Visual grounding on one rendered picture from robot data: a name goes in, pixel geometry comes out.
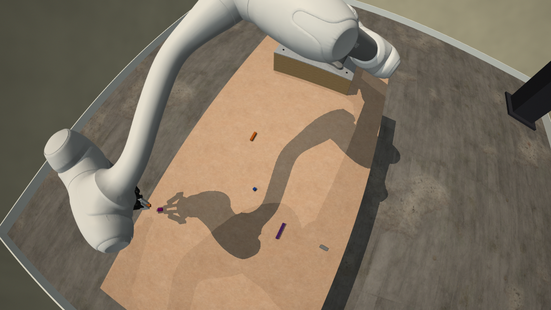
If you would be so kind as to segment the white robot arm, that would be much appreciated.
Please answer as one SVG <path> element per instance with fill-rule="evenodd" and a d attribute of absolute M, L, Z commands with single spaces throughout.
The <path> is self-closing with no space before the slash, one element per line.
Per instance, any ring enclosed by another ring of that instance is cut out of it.
<path fill-rule="evenodd" d="M 66 186 L 81 234 L 96 251 L 118 252 L 133 239 L 135 188 L 182 65 L 199 47 L 242 20 L 298 55 L 336 69 L 343 68 L 348 56 L 372 76 L 386 79 L 401 64 L 396 48 L 367 29 L 343 0 L 198 0 L 156 55 L 115 165 L 71 129 L 55 133 L 44 148 L 46 160 Z"/>

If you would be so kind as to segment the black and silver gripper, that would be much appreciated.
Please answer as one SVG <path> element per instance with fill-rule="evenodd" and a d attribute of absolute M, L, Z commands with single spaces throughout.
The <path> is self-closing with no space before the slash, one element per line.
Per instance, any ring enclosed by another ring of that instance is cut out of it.
<path fill-rule="evenodd" d="M 146 201 L 144 198 L 143 198 L 143 195 L 140 195 L 138 194 L 140 193 L 140 190 L 138 187 L 135 188 L 135 194 L 136 194 L 136 203 L 135 203 L 135 206 L 133 208 L 133 210 L 139 210 L 140 208 L 143 209 L 143 210 L 148 210 L 150 209 L 149 206 L 147 206 L 146 204 L 149 204 L 148 201 Z"/>

